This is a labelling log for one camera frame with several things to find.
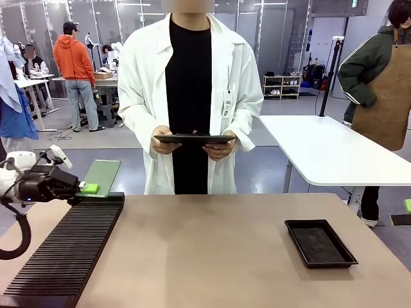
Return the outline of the person's right hand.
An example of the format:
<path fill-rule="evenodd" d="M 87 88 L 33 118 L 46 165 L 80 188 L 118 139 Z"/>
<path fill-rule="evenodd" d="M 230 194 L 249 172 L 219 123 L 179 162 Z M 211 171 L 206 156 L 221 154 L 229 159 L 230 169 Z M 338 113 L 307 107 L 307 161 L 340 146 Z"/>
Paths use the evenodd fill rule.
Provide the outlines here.
<path fill-rule="evenodd" d="M 156 138 L 156 136 L 171 134 L 172 132 L 167 126 L 158 126 L 152 133 L 151 147 L 153 150 L 161 155 L 169 155 L 182 146 L 181 143 L 165 143 Z"/>

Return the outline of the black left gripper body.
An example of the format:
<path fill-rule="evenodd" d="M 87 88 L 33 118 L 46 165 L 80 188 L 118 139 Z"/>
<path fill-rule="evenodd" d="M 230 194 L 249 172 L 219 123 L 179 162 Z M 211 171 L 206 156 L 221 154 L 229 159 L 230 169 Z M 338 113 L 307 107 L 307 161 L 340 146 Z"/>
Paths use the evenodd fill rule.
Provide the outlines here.
<path fill-rule="evenodd" d="M 79 180 L 56 165 L 37 165 L 22 174 L 17 192 L 21 201 L 72 200 L 79 192 Z"/>

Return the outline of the person's left hand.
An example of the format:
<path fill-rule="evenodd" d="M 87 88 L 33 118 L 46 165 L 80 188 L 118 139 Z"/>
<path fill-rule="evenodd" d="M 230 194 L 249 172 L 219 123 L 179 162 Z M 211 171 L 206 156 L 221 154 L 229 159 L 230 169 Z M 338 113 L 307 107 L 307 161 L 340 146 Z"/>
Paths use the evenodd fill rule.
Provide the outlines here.
<path fill-rule="evenodd" d="M 202 147 L 208 157 L 215 162 L 229 156 L 236 145 L 237 136 L 234 132 L 227 130 L 223 135 L 231 136 L 232 139 L 225 144 L 206 144 Z"/>

